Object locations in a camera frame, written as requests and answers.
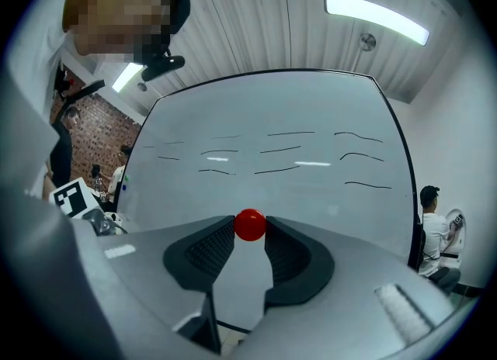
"white shirt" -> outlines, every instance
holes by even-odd
[[[440,242],[447,239],[450,227],[443,216],[434,213],[423,214],[422,225],[426,234],[426,242],[419,274],[429,276],[438,270]]]
[[[123,179],[123,173],[125,168],[126,165],[121,165],[120,167],[116,168],[115,172],[112,174],[112,179],[110,180],[109,183],[109,193],[111,195],[115,194],[117,184],[121,182],[121,180]]]
[[[47,125],[54,102],[59,52],[66,39],[66,33],[62,29],[64,4],[65,0],[34,0],[19,22],[5,53],[4,63],[7,72],[12,76],[12,81]],[[46,132],[39,130],[31,135],[46,135]],[[52,141],[47,144],[47,139],[41,137],[39,149],[31,151],[43,151],[45,158],[44,153],[47,152],[45,147],[53,148],[55,145]],[[31,193],[41,197],[43,177],[47,169],[44,163],[37,168],[38,172],[34,172],[34,176],[37,175],[38,178],[31,182]]]

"whiteboard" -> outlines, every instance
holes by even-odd
[[[155,103],[118,212],[150,230],[256,208],[358,237],[407,264],[413,177],[392,113],[372,78],[333,71],[270,71],[188,88]],[[250,250],[238,240],[241,250],[214,285],[216,302],[246,277],[236,270]],[[265,272],[254,285],[267,289],[269,262],[255,258],[249,267]],[[224,284],[225,295],[216,293]],[[234,325],[250,329],[262,303],[256,317],[230,312]]]

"black and white tag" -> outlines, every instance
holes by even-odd
[[[79,218],[91,209],[99,208],[83,178],[75,179],[50,194],[50,203],[56,204],[70,218]]]

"white wall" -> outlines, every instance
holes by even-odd
[[[485,286],[497,259],[497,62],[473,18],[410,105],[392,102],[418,192],[440,187],[437,213],[463,211],[461,283]]]

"red ball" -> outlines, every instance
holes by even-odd
[[[266,232],[266,218],[257,209],[244,209],[235,217],[235,233],[245,241],[255,241]]]

